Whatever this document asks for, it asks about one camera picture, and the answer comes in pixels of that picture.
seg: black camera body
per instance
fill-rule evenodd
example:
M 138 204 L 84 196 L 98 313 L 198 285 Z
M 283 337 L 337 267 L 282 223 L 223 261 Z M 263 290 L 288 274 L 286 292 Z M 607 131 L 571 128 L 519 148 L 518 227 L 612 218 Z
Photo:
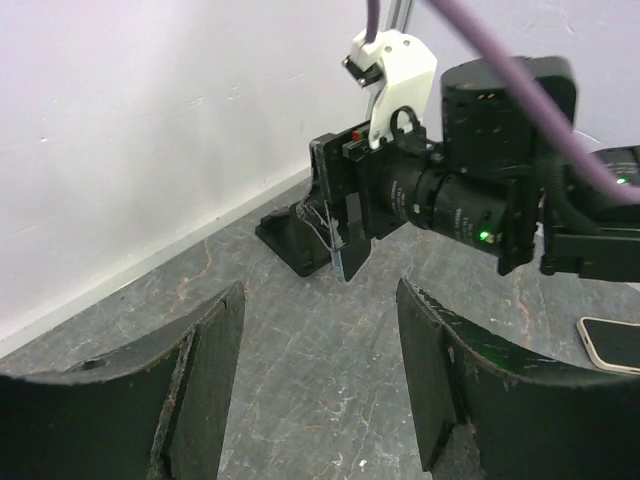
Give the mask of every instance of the black camera body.
M 577 87 L 567 60 L 517 60 L 573 123 Z M 583 241 L 584 235 L 564 225 L 545 200 L 537 167 L 554 154 L 553 149 L 488 65 L 474 60 L 446 71 L 440 81 L 442 142 L 428 140 L 408 108 L 399 109 L 392 118 L 393 139 L 374 151 L 367 141 L 367 122 L 313 140 L 309 193 L 262 219 L 257 235 L 299 275 L 333 261 L 348 281 L 369 257 L 374 239 L 383 239 L 408 222 L 497 257 L 498 273 L 507 275 L 533 260 L 542 221 L 543 273 L 564 271 L 621 281 L 614 278 L 622 275 L 622 266 L 604 265 L 604 257 L 597 258 L 602 253 L 592 252 L 591 247 L 584 247 L 577 257 L 568 256 L 567 249 L 571 253 L 571 245 Z M 394 126 L 399 115 L 409 115 L 413 128 L 408 133 Z M 622 159 L 619 152 L 607 157 L 617 158 L 611 164 L 624 170 L 625 181 L 638 180 L 637 158 Z M 628 249 L 640 253 L 640 230 L 634 233 L 629 227 L 633 219 L 640 220 L 637 206 L 621 207 L 597 197 L 571 168 L 562 168 L 567 197 L 576 208 L 593 216 L 598 225 L 615 225 L 615 241 L 626 245 L 627 254 Z M 622 243 L 621 225 L 627 239 Z M 600 235 L 596 243 L 615 250 L 613 237 L 607 235 Z M 606 247 L 603 238 L 609 238 Z M 624 281 L 632 281 L 627 279 L 634 276 L 629 272 L 627 268 Z

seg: black bracket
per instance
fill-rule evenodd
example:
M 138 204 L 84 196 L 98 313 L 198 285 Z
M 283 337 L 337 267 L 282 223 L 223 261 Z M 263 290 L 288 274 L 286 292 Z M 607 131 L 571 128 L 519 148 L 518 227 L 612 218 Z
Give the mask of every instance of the black bracket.
M 638 282 L 640 272 L 629 266 L 640 253 L 637 230 L 606 229 L 598 236 L 577 235 L 561 227 L 545 232 L 545 254 L 540 261 L 543 275 L 576 273 L 580 278 L 610 282 Z
M 294 203 L 260 220 L 256 235 L 300 277 L 331 262 L 331 254 L 313 229 L 298 218 Z
M 640 377 L 527 350 L 406 280 L 397 302 L 418 450 L 434 478 L 638 478 Z M 455 430 L 475 448 L 456 445 Z
M 353 78 L 358 81 L 358 85 L 361 87 L 368 87 L 374 83 L 380 81 L 384 76 L 382 70 L 377 63 L 374 63 L 367 70 L 361 70 L 355 63 L 351 61 L 349 57 L 345 58 L 342 62 L 344 68 L 351 74 Z
M 69 370 L 0 375 L 0 479 L 217 478 L 244 306 L 237 283 Z

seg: gray marble floor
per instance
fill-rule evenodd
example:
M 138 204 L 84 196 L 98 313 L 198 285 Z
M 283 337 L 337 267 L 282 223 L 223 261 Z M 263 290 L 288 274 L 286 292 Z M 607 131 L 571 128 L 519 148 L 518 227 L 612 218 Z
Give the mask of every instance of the gray marble floor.
M 626 285 L 543 277 L 534 264 L 501 278 L 491 257 L 410 226 L 378 243 L 348 285 L 329 268 L 300 279 L 253 229 L 303 193 L 296 187 L 194 246 L 0 360 L 0 370 L 66 368 L 241 280 L 245 333 L 220 478 L 425 479 L 397 332 L 401 277 L 511 341 L 583 366 L 590 364 L 575 330 L 581 316 L 633 320 L 640 311 L 640 292 Z

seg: camera lens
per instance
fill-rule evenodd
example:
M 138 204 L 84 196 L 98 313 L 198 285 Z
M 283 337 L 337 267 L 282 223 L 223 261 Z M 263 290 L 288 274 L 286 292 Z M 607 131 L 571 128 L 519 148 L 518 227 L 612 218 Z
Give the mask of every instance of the camera lens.
M 500 256 L 505 210 L 506 189 L 503 186 L 448 175 L 435 199 L 431 229 Z
M 426 160 L 417 157 L 399 155 L 389 161 L 380 179 L 379 198 L 383 208 L 403 222 L 415 224 L 416 190 L 426 171 Z

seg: white wall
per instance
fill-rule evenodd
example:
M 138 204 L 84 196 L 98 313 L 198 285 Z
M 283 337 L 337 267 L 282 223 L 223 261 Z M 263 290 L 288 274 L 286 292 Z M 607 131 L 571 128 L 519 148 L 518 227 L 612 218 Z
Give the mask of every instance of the white wall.
M 0 355 L 303 178 L 311 138 L 363 119 L 340 60 L 364 21 L 364 0 L 0 2 Z

